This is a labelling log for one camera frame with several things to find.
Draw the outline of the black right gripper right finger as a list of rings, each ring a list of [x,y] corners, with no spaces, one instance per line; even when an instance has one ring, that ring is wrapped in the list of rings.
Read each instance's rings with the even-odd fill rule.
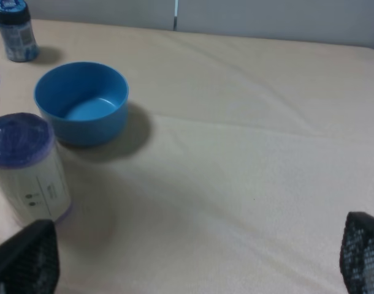
[[[374,293],[374,217],[350,212],[340,249],[340,272],[348,293]]]

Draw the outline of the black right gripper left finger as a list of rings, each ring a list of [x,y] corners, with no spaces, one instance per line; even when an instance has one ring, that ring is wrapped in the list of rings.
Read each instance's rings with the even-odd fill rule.
[[[58,281],[52,220],[36,220],[0,245],[0,293],[55,293]]]

